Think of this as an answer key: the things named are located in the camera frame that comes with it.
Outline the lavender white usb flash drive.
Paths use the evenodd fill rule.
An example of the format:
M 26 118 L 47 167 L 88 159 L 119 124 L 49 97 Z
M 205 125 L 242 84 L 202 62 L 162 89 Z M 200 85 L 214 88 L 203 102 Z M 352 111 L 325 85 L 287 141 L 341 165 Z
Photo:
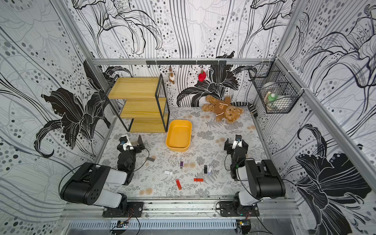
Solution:
M 211 175 L 211 173 L 212 173 L 212 169 L 213 169 L 213 166 L 210 165 L 210 166 L 208 167 L 208 172 L 207 172 L 208 175 Z

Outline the yellow plastic storage box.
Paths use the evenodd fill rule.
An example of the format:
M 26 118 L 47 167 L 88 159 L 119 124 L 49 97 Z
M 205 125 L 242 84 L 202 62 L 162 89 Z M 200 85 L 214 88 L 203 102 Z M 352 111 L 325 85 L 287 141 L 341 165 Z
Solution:
M 189 120 L 173 120 L 167 132 L 166 145 L 171 151 L 185 152 L 191 144 L 192 123 Z

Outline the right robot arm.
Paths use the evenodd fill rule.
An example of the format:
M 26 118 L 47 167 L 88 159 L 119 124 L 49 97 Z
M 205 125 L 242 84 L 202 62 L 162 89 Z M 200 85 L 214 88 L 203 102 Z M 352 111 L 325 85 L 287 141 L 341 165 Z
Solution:
M 286 186 L 273 162 L 247 158 L 248 147 L 241 135 L 236 135 L 232 143 L 226 140 L 224 144 L 224 150 L 231 157 L 228 169 L 231 178 L 243 187 L 242 191 L 236 192 L 232 203 L 232 209 L 238 214 L 255 210 L 257 203 L 264 199 L 286 194 Z

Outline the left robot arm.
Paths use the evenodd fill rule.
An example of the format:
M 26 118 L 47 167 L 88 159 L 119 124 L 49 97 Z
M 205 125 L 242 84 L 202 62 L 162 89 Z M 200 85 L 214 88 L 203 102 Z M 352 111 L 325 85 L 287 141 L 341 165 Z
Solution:
M 108 209 L 126 210 L 127 197 L 105 190 L 105 184 L 129 185 L 136 171 L 136 155 L 145 150 L 142 137 L 132 145 L 128 136 L 119 138 L 117 168 L 94 163 L 83 163 L 59 190 L 60 197 L 71 203 L 95 205 Z

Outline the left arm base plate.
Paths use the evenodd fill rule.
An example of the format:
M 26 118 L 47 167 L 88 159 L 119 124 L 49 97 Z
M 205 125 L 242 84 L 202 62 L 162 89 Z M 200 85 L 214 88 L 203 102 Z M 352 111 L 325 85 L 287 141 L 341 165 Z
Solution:
M 104 218 L 121 218 L 121 217 L 136 217 L 142 216 L 144 210 L 144 202 L 133 201 L 120 203 L 117 208 L 105 207 L 102 213 Z

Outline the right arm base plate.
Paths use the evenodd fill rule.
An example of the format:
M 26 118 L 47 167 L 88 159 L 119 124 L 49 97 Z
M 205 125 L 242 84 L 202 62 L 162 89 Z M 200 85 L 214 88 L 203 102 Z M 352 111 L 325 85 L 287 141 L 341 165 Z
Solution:
M 259 209 L 257 205 L 242 206 L 235 202 L 230 201 L 219 201 L 215 206 L 216 210 L 219 210 L 222 217 L 258 217 Z

